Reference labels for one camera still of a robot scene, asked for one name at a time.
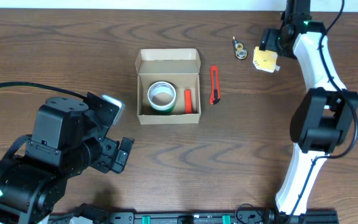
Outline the white tape roll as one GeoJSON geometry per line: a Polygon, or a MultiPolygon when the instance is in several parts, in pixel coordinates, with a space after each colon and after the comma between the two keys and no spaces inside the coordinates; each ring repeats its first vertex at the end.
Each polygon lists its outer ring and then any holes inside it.
{"type": "Polygon", "coordinates": [[[169,82],[155,82],[148,89],[147,99],[149,103],[153,102],[158,105],[166,105],[172,101],[176,104],[176,89],[169,82]]]}

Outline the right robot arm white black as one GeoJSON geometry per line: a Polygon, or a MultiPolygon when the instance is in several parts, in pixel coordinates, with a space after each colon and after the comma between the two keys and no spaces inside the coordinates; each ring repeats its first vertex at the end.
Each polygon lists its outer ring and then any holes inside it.
{"type": "Polygon", "coordinates": [[[308,197],[320,168],[340,159],[358,137],[358,93],[339,78],[328,48],[330,28],[314,21],[310,1],[288,0],[279,29],[265,29],[254,49],[258,70],[278,70],[279,56],[298,61],[306,95],[290,122],[291,162],[275,202],[278,214],[290,223],[306,214],[308,197]]]}

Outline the yellow sticky note pad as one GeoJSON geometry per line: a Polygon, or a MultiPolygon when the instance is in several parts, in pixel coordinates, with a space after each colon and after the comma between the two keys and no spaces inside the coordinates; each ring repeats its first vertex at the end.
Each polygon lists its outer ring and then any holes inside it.
{"type": "Polygon", "coordinates": [[[278,54],[270,50],[260,50],[258,46],[254,49],[253,64],[258,70],[273,73],[279,71],[277,65],[278,54]]]}

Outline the brown cardboard box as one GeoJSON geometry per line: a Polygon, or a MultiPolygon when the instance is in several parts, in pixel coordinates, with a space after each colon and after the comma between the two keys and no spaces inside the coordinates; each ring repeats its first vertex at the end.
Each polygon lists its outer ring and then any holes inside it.
{"type": "Polygon", "coordinates": [[[197,124],[201,118],[200,67],[196,49],[142,49],[135,67],[137,72],[137,117],[140,124],[197,124]],[[155,82],[169,82],[176,89],[175,108],[169,114],[158,114],[147,99],[155,82]],[[190,89],[192,114],[185,113],[184,91],[190,89]]]}

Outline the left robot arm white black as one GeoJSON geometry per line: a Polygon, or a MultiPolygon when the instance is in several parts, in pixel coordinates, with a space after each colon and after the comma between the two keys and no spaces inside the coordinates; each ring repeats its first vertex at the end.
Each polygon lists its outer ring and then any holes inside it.
{"type": "Polygon", "coordinates": [[[0,222],[41,222],[64,196],[68,179],[89,167],[120,174],[134,140],[106,135],[124,108],[108,95],[48,98],[33,133],[17,139],[0,160],[0,222]]]}

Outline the green tape roll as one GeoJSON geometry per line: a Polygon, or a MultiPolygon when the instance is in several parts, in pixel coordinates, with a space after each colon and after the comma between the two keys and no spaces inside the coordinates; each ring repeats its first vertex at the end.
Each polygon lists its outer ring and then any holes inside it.
{"type": "Polygon", "coordinates": [[[175,102],[172,101],[166,105],[158,105],[156,103],[150,103],[151,108],[158,114],[169,114],[175,108],[175,102]]]}

